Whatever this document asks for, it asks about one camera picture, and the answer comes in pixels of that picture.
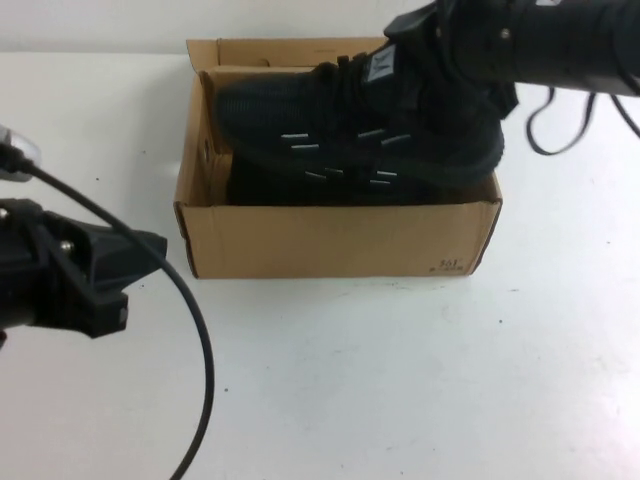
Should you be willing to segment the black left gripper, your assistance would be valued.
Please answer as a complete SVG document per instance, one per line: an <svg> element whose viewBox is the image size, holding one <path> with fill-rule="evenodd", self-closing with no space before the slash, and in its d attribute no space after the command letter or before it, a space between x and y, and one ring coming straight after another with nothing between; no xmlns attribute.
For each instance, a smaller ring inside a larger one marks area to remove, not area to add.
<svg viewBox="0 0 640 480"><path fill-rule="evenodd" d="M160 267L114 229L91 224L74 225L74 263L52 218L31 200L1 201L1 337L22 326L92 339L124 330L128 297L120 291Z"/></svg>

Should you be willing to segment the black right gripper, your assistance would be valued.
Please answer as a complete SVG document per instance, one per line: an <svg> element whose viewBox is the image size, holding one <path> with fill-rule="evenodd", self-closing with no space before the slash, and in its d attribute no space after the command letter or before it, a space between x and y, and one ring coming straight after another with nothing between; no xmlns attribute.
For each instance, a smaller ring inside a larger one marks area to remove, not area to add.
<svg viewBox="0 0 640 480"><path fill-rule="evenodd" d="M516 1L433 1L396 16L384 29L444 88L500 119L518 105L513 73Z"/></svg>

